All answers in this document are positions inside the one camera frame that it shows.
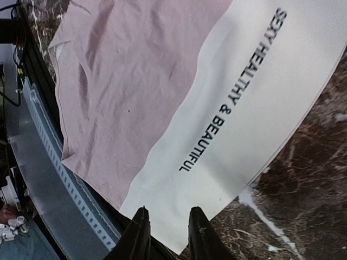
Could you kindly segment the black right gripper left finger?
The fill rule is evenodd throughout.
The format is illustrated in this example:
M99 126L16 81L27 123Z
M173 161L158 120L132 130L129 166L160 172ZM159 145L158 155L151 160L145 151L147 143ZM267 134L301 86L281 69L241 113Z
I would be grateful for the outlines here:
M150 259L150 243L149 212L145 207L140 207L116 246L104 258L104 260Z

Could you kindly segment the pink and white underwear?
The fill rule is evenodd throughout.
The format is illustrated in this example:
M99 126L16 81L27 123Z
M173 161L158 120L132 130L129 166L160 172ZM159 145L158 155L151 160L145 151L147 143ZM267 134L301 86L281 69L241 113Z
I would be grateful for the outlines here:
M346 45L346 1L71 1L48 48L62 163L180 254L274 159Z

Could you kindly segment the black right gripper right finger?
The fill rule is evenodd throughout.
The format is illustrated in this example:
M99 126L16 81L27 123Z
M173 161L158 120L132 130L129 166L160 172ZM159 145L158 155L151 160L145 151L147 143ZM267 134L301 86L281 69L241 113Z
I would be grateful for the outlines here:
M189 216L190 259L236 259L224 246L200 207L192 207Z

